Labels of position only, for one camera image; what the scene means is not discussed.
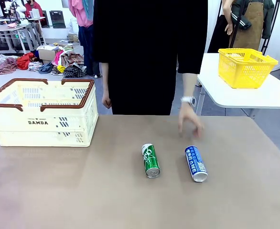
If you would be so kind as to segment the person's left hand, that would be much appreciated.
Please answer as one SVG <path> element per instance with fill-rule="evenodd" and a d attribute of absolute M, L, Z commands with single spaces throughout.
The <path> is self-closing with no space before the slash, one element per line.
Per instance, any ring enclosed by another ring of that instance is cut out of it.
<path fill-rule="evenodd" d="M 180 134 L 183 132 L 183 124 L 185 121 L 191 122 L 195 126 L 195 129 L 193 130 L 193 135 L 195 137 L 200 137 L 202 135 L 204 126 L 199 117 L 189 104 L 182 103 L 178 116 L 178 129 Z"/>

